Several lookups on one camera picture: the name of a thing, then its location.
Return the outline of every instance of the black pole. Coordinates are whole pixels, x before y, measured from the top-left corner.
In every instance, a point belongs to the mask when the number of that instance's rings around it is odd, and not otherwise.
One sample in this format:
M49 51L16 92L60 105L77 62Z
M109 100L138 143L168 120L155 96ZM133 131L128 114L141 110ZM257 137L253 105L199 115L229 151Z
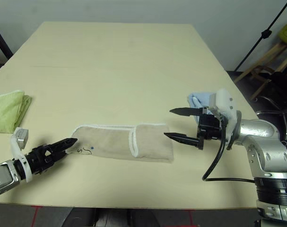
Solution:
M283 13L283 11L286 9L287 7L287 3L285 4L285 6L281 9L281 11L278 13L278 15L275 17L275 19L272 21L272 23L269 25L269 27L264 30L263 32L261 32L261 37L258 39L258 41L255 43L255 45L251 48L251 50L247 53L247 55L242 59L242 61L239 63L239 65L235 68L235 71L237 71L240 66L243 64L243 62L245 62L245 60L248 58L248 56L253 52L253 50L257 47L257 45L259 44L259 42L262 39L266 39L271 35L271 31L270 28L274 25L274 23L277 21L277 19L280 17L280 15Z
M2 38L1 34L0 34L0 49L4 53L4 55L7 57L7 59L10 59L13 56L12 51L10 50L10 48L8 47L8 45Z

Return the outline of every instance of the folded towel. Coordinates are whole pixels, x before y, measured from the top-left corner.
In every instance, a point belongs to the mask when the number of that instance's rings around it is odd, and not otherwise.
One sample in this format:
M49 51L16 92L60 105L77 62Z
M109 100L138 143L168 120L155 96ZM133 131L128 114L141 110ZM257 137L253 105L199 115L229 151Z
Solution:
M31 103L23 91L13 91L0 96L0 132L13 133L19 126Z
M78 141L67 153L79 153L115 159L171 162L172 141L164 135L165 124L83 125L72 134Z
M193 92L188 96L188 102L191 108L202 108L209 105L209 96L213 92ZM194 116L196 122L199 122L199 117Z

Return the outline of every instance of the table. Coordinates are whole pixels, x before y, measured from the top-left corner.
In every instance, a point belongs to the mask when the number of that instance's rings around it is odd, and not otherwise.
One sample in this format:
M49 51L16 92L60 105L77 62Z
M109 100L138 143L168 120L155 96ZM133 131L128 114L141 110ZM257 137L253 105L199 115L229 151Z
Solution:
M22 89L33 98L21 127L25 153L69 137L81 124L164 122L195 137L186 107L193 91L225 87L244 119L256 118L240 91L191 25L45 22L0 69L0 94ZM11 159L0 133L0 162ZM219 209L255 207L255 186L204 182L219 141L204 150L173 142L174 162L149 163L79 154L0 202L102 208ZM226 151L211 177L252 178L244 147Z

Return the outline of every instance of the green towel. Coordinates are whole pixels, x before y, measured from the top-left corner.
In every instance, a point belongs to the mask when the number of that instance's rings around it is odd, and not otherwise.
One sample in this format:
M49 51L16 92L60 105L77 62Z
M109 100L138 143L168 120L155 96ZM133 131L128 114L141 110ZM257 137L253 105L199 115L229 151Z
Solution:
M0 132L13 133L19 126L31 103L23 91L13 91L0 96Z

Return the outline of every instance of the white wall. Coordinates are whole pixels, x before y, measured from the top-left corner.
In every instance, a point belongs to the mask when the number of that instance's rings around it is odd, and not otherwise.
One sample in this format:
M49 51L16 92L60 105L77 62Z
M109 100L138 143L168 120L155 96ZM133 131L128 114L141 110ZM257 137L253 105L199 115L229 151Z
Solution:
M0 32L15 52L43 21L190 23L233 70L287 0L0 0ZM277 42L287 9L243 67ZM0 62L5 57L0 52Z

